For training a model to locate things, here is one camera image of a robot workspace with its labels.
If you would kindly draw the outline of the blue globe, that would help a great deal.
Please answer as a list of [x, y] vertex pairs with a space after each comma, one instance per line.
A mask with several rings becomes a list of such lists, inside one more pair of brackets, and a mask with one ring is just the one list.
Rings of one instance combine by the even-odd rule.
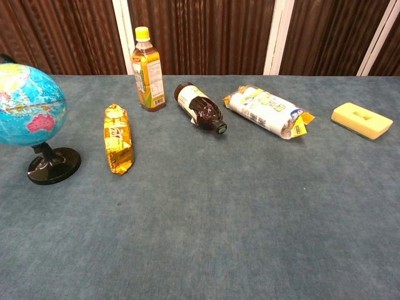
[[35, 184], [63, 181], [81, 165], [77, 151], [48, 144], [64, 125], [66, 114], [65, 95], [53, 78], [0, 54], [0, 143], [34, 150], [37, 157], [27, 176]]

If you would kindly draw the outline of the white and yellow plastic package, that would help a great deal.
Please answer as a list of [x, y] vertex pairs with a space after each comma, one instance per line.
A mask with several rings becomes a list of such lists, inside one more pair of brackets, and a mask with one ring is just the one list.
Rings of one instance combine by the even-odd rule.
[[305, 109], [253, 85], [239, 86], [223, 101], [226, 108], [286, 140], [306, 134], [314, 120]]

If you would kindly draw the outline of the dark bottle with black cap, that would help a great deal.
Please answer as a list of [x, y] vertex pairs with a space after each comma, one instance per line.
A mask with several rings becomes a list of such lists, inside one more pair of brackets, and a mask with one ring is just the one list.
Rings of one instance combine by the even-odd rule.
[[193, 83], [179, 84], [175, 89], [174, 98], [197, 127], [216, 134], [223, 134], [228, 128], [219, 107]]

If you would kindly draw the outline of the blue table cloth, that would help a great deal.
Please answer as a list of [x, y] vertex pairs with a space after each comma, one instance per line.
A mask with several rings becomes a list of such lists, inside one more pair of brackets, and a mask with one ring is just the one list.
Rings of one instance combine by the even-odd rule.
[[[400, 300], [400, 77], [165, 76], [145, 111], [132, 76], [56, 76], [67, 119], [51, 139], [82, 158], [54, 185], [30, 147], [0, 144], [0, 300]], [[192, 82], [216, 104], [252, 84], [307, 109], [283, 140], [224, 109], [190, 123]], [[331, 121], [354, 103], [393, 120], [376, 140]], [[111, 172], [104, 112], [129, 116], [134, 164]]]

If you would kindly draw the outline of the tea bottle with yellow cap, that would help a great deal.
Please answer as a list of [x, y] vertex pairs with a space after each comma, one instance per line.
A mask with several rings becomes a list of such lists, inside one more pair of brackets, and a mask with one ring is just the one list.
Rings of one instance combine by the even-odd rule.
[[136, 27], [135, 35], [131, 64], [139, 102], [147, 111], [158, 111], [166, 105], [160, 55], [151, 43], [148, 27]]

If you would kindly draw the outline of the yellow sponge with green base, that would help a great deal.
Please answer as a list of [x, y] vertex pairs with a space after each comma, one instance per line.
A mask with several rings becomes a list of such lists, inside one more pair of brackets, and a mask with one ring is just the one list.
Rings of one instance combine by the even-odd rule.
[[372, 141], [382, 136], [393, 124], [393, 120], [351, 102], [335, 108], [331, 121]]

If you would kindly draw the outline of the white screen frame post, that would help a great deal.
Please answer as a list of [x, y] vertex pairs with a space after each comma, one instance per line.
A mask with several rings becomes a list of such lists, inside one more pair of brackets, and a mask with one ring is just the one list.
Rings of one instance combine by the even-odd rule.
[[356, 76], [368, 76], [400, 13], [400, 0], [390, 0], [379, 22]]
[[288, 36], [295, 0], [275, 0], [264, 62], [264, 75], [278, 75]]
[[135, 41], [128, 0], [112, 0], [112, 5], [116, 18], [126, 71], [128, 75], [133, 75], [131, 54], [135, 49]]

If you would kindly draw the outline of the yellow snack packet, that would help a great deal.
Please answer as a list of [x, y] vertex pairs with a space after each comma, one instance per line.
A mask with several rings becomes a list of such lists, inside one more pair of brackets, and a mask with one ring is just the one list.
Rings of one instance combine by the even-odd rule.
[[104, 145], [111, 172], [122, 176], [134, 164], [134, 147], [128, 112], [116, 103], [104, 112]]

